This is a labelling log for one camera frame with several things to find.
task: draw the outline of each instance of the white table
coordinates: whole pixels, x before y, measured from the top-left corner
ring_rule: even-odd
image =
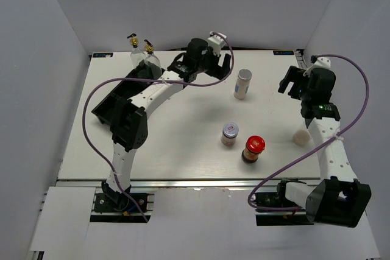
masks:
[[[180,52],[156,52],[164,68]],[[235,51],[235,68],[221,84],[208,88],[188,86],[159,107],[148,120],[149,136],[138,150],[132,179],[196,180],[264,178],[313,148],[301,148],[292,142],[302,125],[300,102],[277,92],[279,81],[289,66],[297,66],[295,56],[274,56],[272,51]],[[124,77],[132,70],[129,52],[114,52],[111,58],[92,58],[61,165],[59,180],[104,180],[107,164],[85,142],[82,107],[90,91],[104,80]],[[252,71],[245,100],[233,96],[237,72]],[[215,81],[206,74],[197,83]],[[109,158],[113,154],[111,133],[91,110],[114,88],[111,83],[92,98],[87,114],[87,131],[93,143]],[[226,122],[239,125],[233,147],[220,141]],[[266,150],[255,164],[246,164],[241,152],[246,139],[260,135]],[[319,178],[316,156],[290,168],[279,177]]]

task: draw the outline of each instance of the spice jar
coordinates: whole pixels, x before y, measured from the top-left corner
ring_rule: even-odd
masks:
[[[266,143],[260,136],[251,136],[246,142],[242,157],[247,163],[254,163],[258,159],[259,154],[266,148]]]
[[[225,124],[222,130],[221,141],[226,146],[232,146],[236,142],[236,137],[238,134],[238,126],[235,123]]]
[[[236,86],[234,89],[234,97],[236,99],[242,100],[245,98],[251,78],[252,73],[250,70],[242,69],[238,71]]]

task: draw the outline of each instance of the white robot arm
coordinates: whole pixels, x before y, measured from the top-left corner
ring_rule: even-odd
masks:
[[[298,180],[282,180],[278,198],[287,199],[306,211],[310,222],[355,227],[371,197],[369,185],[361,184],[347,158],[342,139],[336,134],[340,115],[330,97],[336,82],[327,58],[321,58],[304,71],[291,66],[280,82],[279,92],[293,85],[288,95],[301,100],[301,115],[316,146],[335,140],[318,151],[321,182],[309,187]]]
[[[164,101],[184,89],[185,83],[193,82],[198,74],[204,72],[219,80],[223,79],[230,71],[231,58],[229,54],[225,54],[222,66],[218,65],[223,46],[224,40],[217,35],[212,35],[207,40],[192,39],[187,51],[179,54],[159,78],[163,83],[151,83],[142,92],[129,99],[120,98],[115,103],[110,121],[115,174],[111,171],[107,181],[102,183],[105,196],[114,205],[127,205],[121,204],[123,200],[128,202],[128,199],[118,188],[115,175],[123,190],[129,193],[134,157],[147,138],[147,119]],[[175,80],[177,83],[167,83],[168,80]]]

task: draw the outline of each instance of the gray wall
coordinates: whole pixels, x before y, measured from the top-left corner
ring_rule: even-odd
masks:
[[[0,258],[25,259],[88,57],[56,0],[0,0]]]
[[[390,259],[390,0],[332,0],[311,38],[307,55],[342,54],[365,70],[370,81],[366,114],[344,135],[349,161],[373,197],[367,209],[372,231],[383,259]],[[334,102],[342,124],[351,121],[361,107],[364,85],[346,62],[332,60],[337,74]]]
[[[58,0],[88,53],[128,51],[136,32],[159,50],[211,30],[234,46],[305,47],[330,0]]]

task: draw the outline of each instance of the cable tie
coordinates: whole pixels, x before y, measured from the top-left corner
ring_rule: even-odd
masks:
[[[334,133],[331,137],[336,138],[336,140],[344,141],[344,138],[341,136],[338,136],[337,133]]]
[[[161,81],[162,81],[162,83],[164,83],[165,85],[169,85],[169,83],[165,81],[165,78],[164,78],[164,77],[161,78]]]

